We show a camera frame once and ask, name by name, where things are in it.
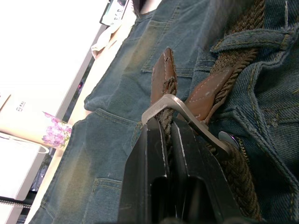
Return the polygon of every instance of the white surface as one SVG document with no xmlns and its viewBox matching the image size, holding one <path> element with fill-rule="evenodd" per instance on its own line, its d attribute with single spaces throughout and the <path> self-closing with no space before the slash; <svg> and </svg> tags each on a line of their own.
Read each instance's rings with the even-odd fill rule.
<svg viewBox="0 0 299 224">
<path fill-rule="evenodd" d="M 0 224 L 16 224 L 21 212 L 21 207 L 0 204 Z"/>
<path fill-rule="evenodd" d="M 0 138 L 0 196 L 24 200 L 43 161 L 39 146 Z"/>
<path fill-rule="evenodd" d="M 56 115 L 101 24 L 107 0 L 0 2 L 0 89 Z"/>
</svg>

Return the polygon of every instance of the silver buckle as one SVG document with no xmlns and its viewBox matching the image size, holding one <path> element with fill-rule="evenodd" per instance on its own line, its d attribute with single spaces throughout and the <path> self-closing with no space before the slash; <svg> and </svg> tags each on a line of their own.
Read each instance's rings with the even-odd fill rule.
<svg viewBox="0 0 299 224">
<path fill-rule="evenodd" d="M 178 111 L 183 118 L 187 121 L 190 127 L 192 127 L 201 137 L 203 137 L 208 143 L 216 148 L 214 156 L 218 160 L 228 160 L 230 156 L 230 149 L 224 143 L 222 143 L 218 138 L 213 136 L 207 126 L 198 121 L 188 107 L 184 104 L 182 100 L 171 94 L 165 94 L 157 102 L 155 102 L 151 107 L 149 107 L 142 114 L 142 124 L 145 125 L 151 118 L 156 116 L 159 112 L 166 108 L 171 108 Z"/>
</svg>

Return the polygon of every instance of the metal rivet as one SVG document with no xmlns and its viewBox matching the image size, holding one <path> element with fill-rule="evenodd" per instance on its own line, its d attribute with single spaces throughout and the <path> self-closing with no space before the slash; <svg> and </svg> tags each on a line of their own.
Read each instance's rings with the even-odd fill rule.
<svg viewBox="0 0 299 224">
<path fill-rule="evenodd" d="M 237 149 L 240 148 L 238 142 L 236 141 L 236 139 L 233 137 L 233 135 L 226 133 L 226 132 L 219 132 L 218 134 L 218 138 L 220 141 L 227 141 L 228 143 L 232 144 L 234 147 L 236 147 Z"/>
</svg>

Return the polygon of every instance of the brown leather belt tab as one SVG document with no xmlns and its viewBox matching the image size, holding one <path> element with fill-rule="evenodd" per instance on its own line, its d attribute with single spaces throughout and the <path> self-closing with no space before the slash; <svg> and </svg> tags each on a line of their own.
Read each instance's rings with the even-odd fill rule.
<svg viewBox="0 0 299 224">
<path fill-rule="evenodd" d="M 153 68 L 150 95 L 151 104 L 159 100 L 164 94 L 176 95 L 177 74 L 175 71 L 173 52 L 170 48 L 166 48 Z"/>
<path fill-rule="evenodd" d="M 185 104 L 197 120 L 202 121 L 207 118 L 217 93 L 222 89 L 233 71 L 233 68 L 230 67 L 221 69 L 195 87 Z"/>
</svg>

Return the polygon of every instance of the jeans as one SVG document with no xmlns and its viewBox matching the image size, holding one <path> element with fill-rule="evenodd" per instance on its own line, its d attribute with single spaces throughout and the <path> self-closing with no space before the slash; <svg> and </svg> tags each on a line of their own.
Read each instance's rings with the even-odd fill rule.
<svg viewBox="0 0 299 224">
<path fill-rule="evenodd" d="M 209 130 L 231 133 L 248 159 L 262 216 L 299 220 L 299 1 L 268 0 L 265 28 L 226 36 L 203 52 L 197 43 L 209 0 L 163 0 L 137 19 L 106 74 L 85 100 L 31 224 L 116 222 L 126 159 L 150 105 L 151 72 L 166 47 L 174 52 L 177 96 L 186 100 L 224 50 L 259 47 Z"/>
</svg>

